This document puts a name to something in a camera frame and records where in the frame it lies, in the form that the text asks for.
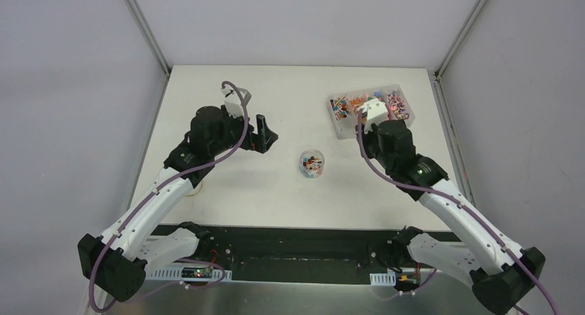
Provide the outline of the clear plastic round jar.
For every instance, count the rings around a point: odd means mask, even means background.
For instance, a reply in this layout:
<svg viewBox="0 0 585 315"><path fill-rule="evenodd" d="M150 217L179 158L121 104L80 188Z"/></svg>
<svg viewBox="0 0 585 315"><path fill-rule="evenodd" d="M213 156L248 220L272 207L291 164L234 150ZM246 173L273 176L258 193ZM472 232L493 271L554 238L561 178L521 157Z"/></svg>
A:
<svg viewBox="0 0 585 315"><path fill-rule="evenodd" d="M321 176L324 163L324 155L319 150L308 149L300 155L299 170L306 178L315 179Z"/></svg>

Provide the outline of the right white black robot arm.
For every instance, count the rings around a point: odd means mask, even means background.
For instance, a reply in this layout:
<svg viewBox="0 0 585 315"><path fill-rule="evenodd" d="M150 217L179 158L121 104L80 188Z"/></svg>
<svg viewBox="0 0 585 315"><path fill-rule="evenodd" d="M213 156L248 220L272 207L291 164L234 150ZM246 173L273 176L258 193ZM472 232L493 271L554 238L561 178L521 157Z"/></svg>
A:
<svg viewBox="0 0 585 315"><path fill-rule="evenodd" d="M361 155L370 169L430 210L464 244L459 250L416 227L405 227L391 239L381 264L399 270L422 263L471 288L493 314L507 314L533 288L557 306L539 278L546 257L536 247L522 247L497 229L471 205L434 160L416 152L403 121L359 121Z"/></svg>

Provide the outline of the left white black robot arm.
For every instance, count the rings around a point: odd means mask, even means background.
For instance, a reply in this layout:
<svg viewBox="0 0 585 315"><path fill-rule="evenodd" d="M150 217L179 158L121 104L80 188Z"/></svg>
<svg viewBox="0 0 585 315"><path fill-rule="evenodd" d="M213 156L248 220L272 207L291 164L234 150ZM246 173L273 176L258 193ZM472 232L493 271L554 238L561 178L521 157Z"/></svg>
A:
<svg viewBox="0 0 585 315"><path fill-rule="evenodd" d="M147 276L181 258L204 262L209 232L193 222L179 224L157 241L148 238L162 219L191 193L222 160L237 149L269 151L279 136L256 116L256 126L244 113L232 113L226 105L197 110L181 143L163 162L150 189L138 204L98 236L86 234L78 242L83 275L90 289L100 287L116 301L132 298Z"/></svg>

